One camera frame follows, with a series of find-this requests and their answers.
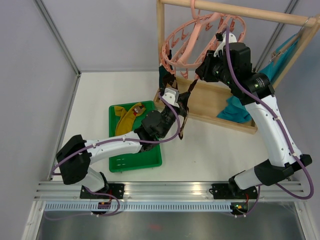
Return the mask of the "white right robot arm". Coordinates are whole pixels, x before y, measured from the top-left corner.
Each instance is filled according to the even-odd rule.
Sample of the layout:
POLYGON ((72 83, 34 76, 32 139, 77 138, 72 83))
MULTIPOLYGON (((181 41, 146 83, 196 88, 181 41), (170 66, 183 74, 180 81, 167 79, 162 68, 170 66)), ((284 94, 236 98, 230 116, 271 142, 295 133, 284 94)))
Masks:
POLYGON ((195 72, 207 83, 222 82, 230 88, 254 120, 267 149, 267 160, 228 180, 229 194, 239 198, 251 187, 278 185, 302 170, 310 187, 305 199, 310 199, 314 185, 306 167, 312 163, 312 158, 295 146, 280 114, 269 78, 264 73, 252 71, 250 48, 234 42, 222 49, 208 50, 195 72))

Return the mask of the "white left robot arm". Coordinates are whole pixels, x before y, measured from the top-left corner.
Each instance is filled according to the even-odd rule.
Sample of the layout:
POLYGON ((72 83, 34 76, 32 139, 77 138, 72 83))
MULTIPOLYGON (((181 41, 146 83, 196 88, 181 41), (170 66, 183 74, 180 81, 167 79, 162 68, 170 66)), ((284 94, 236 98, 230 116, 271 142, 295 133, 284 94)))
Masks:
POLYGON ((85 140, 80 134, 72 136, 56 154, 54 169, 59 169, 63 184, 80 184, 97 198, 105 198, 109 192, 107 179, 102 172, 92 169, 91 164, 123 154, 147 152, 173 140, 181 132, 180 117, 188 116, 190 95, 190 91, 180 93, 167 87, 158 95, 164 109, 150 111, 140 126, 128 133, 101 140, 85 140), (167 138, 174 123, 177 123, 176 133, 167 138))

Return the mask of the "green reindeer sock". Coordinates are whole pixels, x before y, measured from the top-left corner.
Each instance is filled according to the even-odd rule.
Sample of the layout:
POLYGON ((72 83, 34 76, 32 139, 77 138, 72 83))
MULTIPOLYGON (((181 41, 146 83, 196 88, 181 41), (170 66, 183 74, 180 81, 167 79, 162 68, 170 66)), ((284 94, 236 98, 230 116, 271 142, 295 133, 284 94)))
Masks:
POLYGON ((170 49, 169 50, 169 54, 167 55, 167 58, 169 59, 169 60, 171 60, 172 59, 172 50, 170 49))
POLYGON ((158 73, 159 73, 159 78, 158 78, 158 84, 159 84, 159 90, 161 93, 164 92, 167 84, 168 84, 168 79, 171 76, 171 74, 166 70, 166 68, 160 64, 158 68, 158 73))

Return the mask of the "brown argyle sock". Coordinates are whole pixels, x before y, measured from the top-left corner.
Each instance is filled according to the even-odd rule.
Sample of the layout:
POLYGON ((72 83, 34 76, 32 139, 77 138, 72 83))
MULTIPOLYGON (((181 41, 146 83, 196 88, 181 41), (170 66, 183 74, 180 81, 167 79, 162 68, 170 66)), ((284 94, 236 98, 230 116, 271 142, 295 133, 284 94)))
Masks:
POLYGON ((163 83, 163 87, 164 88, 171 87, 171 88, 174 88, 176 90, 178 89, 177 79, 176 79, 174 74, 167 73, 162 78, 162 83, 163 83))
POLYGON ((189 116, 189 111, 190 111, 189 107, 188 107, 189 98, 190 98, 191 92, 195 88, 197 82, 198 82, 198 79, 195 79, 190 84, 188 90, 186 92, 184 92, 184 93, 179 94, 179 97, 178 97, 179 114, 183 117, 183 122, 182 122, 182 125, 181 125, 179 133, 178 133, 178 136, 179 136, 180 140, 183 139, 184 128, 185 128, 185 125, 187 123, 188 116, 189 116))

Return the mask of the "pink round clip hanger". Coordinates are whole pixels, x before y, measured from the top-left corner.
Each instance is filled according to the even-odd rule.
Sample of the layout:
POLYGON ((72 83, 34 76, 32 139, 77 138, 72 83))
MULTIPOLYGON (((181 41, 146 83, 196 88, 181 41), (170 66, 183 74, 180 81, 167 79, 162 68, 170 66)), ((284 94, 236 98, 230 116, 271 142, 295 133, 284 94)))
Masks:
POLYGON ((247 26, 242 17, 213 11, 202 15, 194 0, 186 1, 192 19, 165 37, 164 5, 168 3, 167 0, 159 0, 157 3, 158 60, 172 75, 176 76, 179 71, 179 75, 187 79, 189 71, 202 64, 208 50, 220 50, 222 42, 217 39, 216 34, 224 35, 226 27, 231 32, 231 43, 242 43, 245 40, 247 26))

